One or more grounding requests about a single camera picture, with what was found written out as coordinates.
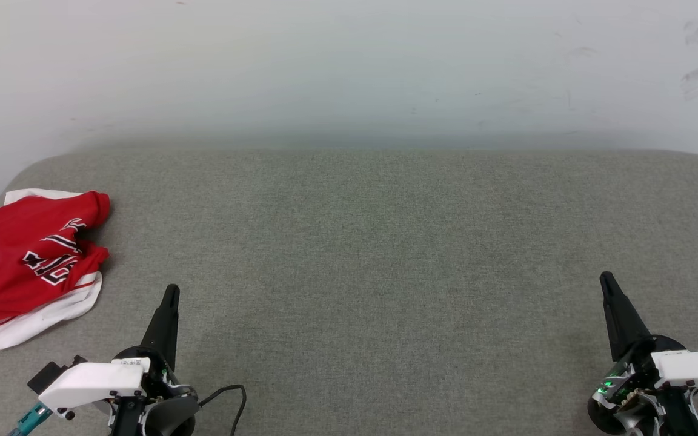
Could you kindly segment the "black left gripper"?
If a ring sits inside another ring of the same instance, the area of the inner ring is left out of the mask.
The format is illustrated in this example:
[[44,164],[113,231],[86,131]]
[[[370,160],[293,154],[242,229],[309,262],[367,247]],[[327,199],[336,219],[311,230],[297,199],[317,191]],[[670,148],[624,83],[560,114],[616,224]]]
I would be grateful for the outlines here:
[[111,400],[113,435],[192,435],[198,395],[180,383],[176,369],[180,287],[169,284],[139,346],[115,356],[113,363],[144,368],[139,389]]

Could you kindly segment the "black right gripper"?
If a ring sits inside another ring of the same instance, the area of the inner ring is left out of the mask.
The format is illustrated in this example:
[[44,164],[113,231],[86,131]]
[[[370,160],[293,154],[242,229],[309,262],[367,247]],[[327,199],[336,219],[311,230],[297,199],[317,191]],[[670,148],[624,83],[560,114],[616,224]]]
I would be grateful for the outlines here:
[[610,271],[599,276],[612,369],[588,401],[588,414],[599,430],[612,435],[671,435],[673,417],[685,408],[679,389],[658,387],[654,352],[683,351],[676,340],[651,335]]

